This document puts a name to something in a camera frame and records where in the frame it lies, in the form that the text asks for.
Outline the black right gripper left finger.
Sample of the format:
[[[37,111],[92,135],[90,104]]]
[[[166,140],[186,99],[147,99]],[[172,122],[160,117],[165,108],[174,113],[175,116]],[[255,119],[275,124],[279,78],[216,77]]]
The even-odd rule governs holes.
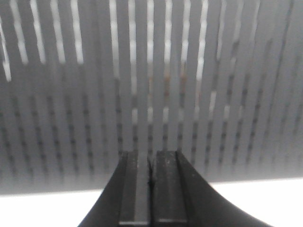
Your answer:
[[[122,152],[118,165],[81,227],[150,227],[151,172],[146,155]]]

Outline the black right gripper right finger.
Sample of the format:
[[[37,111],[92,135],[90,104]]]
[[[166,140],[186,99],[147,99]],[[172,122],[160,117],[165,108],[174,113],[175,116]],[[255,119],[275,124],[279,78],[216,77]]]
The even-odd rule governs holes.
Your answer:
[[[154,227],[266,227],[219,194],[177,151],[159,151],[153,167]]]

